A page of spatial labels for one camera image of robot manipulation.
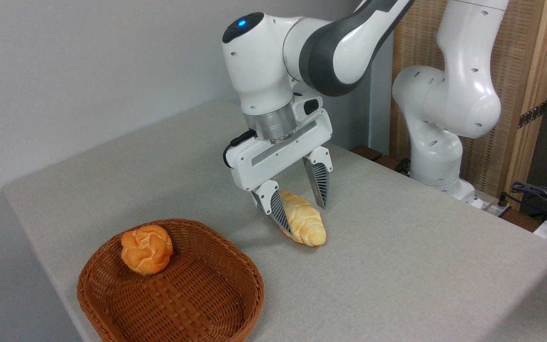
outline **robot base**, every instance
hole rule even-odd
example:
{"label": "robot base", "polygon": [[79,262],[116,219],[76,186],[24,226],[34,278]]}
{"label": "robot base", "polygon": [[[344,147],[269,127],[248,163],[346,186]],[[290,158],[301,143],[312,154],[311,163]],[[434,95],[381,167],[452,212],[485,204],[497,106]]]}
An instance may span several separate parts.
{"label": "robot base", "polygon": [[482,200],[477,197],[474,187],[462,179],[458,179],[453,184],[447,186],[432,186],[432,188],[444,192],[447,195],[455,197],[456,199],[476,208],[482,208]]}

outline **bread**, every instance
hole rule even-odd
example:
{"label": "bread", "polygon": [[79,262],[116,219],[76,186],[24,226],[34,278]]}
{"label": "bread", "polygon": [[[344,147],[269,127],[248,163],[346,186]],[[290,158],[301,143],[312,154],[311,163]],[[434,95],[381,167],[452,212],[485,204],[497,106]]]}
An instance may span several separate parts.
{"label": "bread", "polygon": [[280,198],[292,235],[281,228],[282,232],[297,243],[304,243],[310,247],[322,245],[326,241],[326,231],[318,210],[308,200],[293,193],[280,190]]}
{"label": "bread", "polygon": [[122,236],[122,260],[136,273],[152,275],[164,269],[172,255],[172,241],[162,227],[149,225]]}

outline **table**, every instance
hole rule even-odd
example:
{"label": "table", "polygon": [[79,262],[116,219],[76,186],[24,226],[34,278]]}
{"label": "table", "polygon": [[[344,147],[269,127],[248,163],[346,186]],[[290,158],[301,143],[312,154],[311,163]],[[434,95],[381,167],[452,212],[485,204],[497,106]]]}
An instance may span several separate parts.
{"label": "table", "polygon": [[[246,130],[211,102],[8,184],[4,195],[85,341],[85,262],[111,236],[180,217],[221,232],[260,270],[250,341],[547,341],[547,241],[328,145],[325,245],[283,236],[221,160]],[[302,163],[275,178],[313,203]]]}

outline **woven screen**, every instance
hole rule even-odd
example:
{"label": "woven screen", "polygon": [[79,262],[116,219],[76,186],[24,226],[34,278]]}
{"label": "woven screen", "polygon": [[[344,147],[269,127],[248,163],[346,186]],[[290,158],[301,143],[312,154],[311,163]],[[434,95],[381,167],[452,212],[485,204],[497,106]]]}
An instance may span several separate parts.
{"label": "woven screen", "polygon": [[[397,26],[394,78],[412,65],[444,68],[442,52],[436,45],[436,33],[446,3],[447,0],[416,0]],[[538,0],[510,0],[491,61],[493,84],[502,105],[499,123],[482,138],[462,138],[461,177],[489,195],[499,195],[506,181],[542,7],[543,2]],[[397,160],[410,158],[408,130],[395,103],[392,104],[390,127],[389,154]]]}

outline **metal hinge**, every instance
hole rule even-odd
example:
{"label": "metal hinge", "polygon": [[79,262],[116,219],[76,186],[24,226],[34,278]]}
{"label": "metal hinge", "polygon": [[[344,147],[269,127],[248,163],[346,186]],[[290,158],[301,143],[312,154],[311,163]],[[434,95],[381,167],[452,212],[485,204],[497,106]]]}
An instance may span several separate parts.
{"label": "metal hinge", "polygon": [[544,109],[546,108],[546,104],[547,104],[547,101],[544,101],[539,106],[521,115],[519,120],[519,128],[527,125],[531,121],[534,121],[535,119],[538,119],[538,117],[542,116]]}

